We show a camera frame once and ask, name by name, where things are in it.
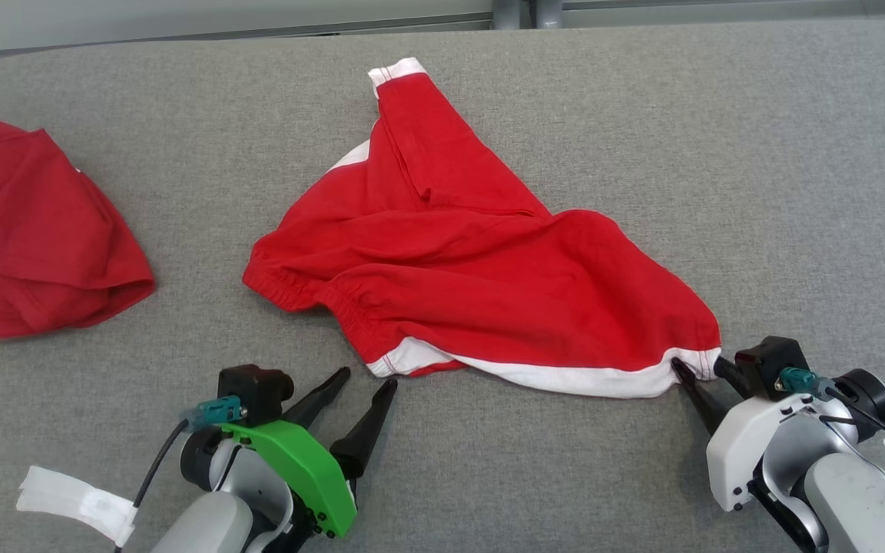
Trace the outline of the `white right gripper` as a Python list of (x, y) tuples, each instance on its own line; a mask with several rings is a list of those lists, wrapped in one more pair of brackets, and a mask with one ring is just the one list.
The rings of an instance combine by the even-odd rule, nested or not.
[(742, 398), (727, 410), (698, 384), (692, 368), (675, 357), (671, 368), (710, 435), (706, 448), (711, 494), (726, 512), (741, 510), (764, 483), (773, 499), (790, 494), (794, 483), (822, 456), (835, 451), (835, 434), (820, 420), (835, 414), (835, 402), (791, 395), (751, 398), (747, 379), (734, 362), (719, 356), (714, 373)]

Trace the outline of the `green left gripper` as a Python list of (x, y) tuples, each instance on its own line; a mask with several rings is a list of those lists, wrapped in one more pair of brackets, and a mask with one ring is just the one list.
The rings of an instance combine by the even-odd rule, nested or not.
[(364, 476), (398, 386), (396, 379), (385, 381), (372, 396), (364, 416), (327, 451), (307, 429), (337, 398), (350, 375), (349, 367), (337, 369), (323, 384), (286, 409), (283, 420), (258, 427), (222, 425), (222, 430), (257, 452), (313, 512), (322, 532), (335, 538), (344, 538), (357, 517), (347, 480)]

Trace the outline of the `red shorts white trim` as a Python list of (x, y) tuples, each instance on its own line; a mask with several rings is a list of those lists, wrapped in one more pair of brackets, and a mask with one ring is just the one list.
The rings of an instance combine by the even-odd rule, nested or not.
[(718, 321), (599, 211), (552, 213), (415, 58), (369, 70), (362, 144), (250, 249), (243, 282), (331, 312), (369, 371), (470, 368), (519, 386), (654, 398), (713, 380)]

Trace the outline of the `red shirt white sleeves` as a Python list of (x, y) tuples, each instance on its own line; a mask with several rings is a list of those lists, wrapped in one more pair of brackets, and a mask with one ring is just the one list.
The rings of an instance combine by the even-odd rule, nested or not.
[(0, 122), (0, 339), (88, 328), (154, 288), (108, 196), (45, 130)]

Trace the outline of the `white tape wrap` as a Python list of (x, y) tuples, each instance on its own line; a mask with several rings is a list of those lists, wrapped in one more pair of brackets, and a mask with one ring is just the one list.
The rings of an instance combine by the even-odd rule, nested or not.
[(100, 532), (118, 548), (124, 547), (134, 532), (138, 512), (129, 499), (35, 465), (22, 480), (15, 510), (76, 519)]

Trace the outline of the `grey partition post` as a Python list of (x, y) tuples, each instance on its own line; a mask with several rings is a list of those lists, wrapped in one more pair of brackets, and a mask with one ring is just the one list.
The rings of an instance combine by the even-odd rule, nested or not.
[(558, 29), (563, 0), (492, 0), (491, 29)]

